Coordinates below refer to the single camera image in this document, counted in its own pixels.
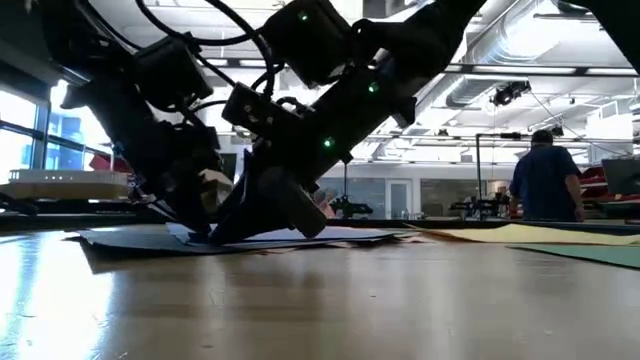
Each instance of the machine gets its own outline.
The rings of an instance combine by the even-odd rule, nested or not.
[[[445,69],[485,2],[438,0],[403,23],[349,26],[328,0],[293,0],[253,29],[222,1],[207,0],[246,32],[211,40],[173,31],[143,0],[135,1],[167,34],[144,48],[114,31],[86,0],[38,1],[54,61],[86,79],[64,105],[89,106],[135,172],[139,191],[154,195],[168,216],[201,240],[218,244],[279,228],[297,228],[307,237],[322,231],[326,218],[309,196],[316,181],[338,161],[348,163],[350,150],[389,117],[401,127],[414,122],[414,94]],[[638,2],[574,2],[592,10],[638,69],[632,35]],[[256,43],[265,57],[265,75],[251,86],[233,82],[199,54],[200,46],[243,41]],[[198,61],[234,86],[223,118],[255,135],[244,173],[217,209],[212,231],[201,174],[219,171],[220,157],[215,130],[195,110],[217,104],[194,105],[212,92]],[[285,63],[307,86],[331,88],[311,105],[273,99],[274,77]],[[149,105],[185,120],[158,121]]]

